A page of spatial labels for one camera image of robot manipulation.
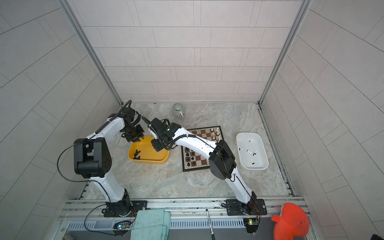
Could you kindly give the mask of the yellow plastic tray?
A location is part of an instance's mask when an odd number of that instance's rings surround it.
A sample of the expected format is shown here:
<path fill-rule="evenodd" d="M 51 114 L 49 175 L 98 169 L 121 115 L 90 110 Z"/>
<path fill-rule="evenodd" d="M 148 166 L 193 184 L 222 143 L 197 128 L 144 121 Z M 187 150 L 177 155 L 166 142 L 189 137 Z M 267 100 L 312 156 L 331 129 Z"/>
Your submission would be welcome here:
<path fill-rule="evenodd" d="M 161 150 L 157 152 L 151 144 L 151 140 L 154 137 L 144 136 L 140 142 L 132 143 L 128 152 L 128 158 L 134 162 L 146 163 L 146 164 L 164 164 L 169 159 L 169 154 L 167 150 Z M 136 150 L 141 151 L 140 160 L 134 160 L 134 153 Z"/>

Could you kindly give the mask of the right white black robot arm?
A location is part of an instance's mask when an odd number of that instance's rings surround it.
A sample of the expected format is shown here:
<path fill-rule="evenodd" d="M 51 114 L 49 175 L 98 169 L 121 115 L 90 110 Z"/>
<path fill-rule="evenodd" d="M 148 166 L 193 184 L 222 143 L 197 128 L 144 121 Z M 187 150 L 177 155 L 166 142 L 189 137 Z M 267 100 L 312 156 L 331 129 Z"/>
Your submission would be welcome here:
<path fill-rule="evenodd" d="M 142 117 L 154 136 L 151 141 L 156 151 L 170 151 L 174 145 L 186 147 L 209 161 L 210 171 L 217 178 L 226 181 L 235 193 L 238 206 L 245 215 L 260 215 L 256 194 L 242 179 L 235 162 L 235 156 L 224 140 L 209 141 L 196 136 L 168 119 L 154 118 L 152 121 Z"/>

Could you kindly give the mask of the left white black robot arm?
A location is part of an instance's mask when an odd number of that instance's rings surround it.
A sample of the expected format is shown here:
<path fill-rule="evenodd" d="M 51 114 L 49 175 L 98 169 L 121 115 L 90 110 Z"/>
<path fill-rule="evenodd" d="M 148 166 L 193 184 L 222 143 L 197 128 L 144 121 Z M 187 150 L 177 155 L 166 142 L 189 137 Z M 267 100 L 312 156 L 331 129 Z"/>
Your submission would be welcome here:
<path fill-rule="evenodd" d="M 133 215 L 133 204 L 128 191 L 124 189 L 110 173 L 112 156 L 108 148 L 110 141 L 121 133 L 128 142 L 140 142 L 144 138 L 144 130 L 139 124 L 141 115 L 131 108 L 129 100 L 94 133 L 86 138 L 76 139 L 74 148 L 74 171 L 81 175 L 85 182 L 93 182 L 106 199 L 106 208 L 102 210 L 104 217 L 130 217 Z"/>

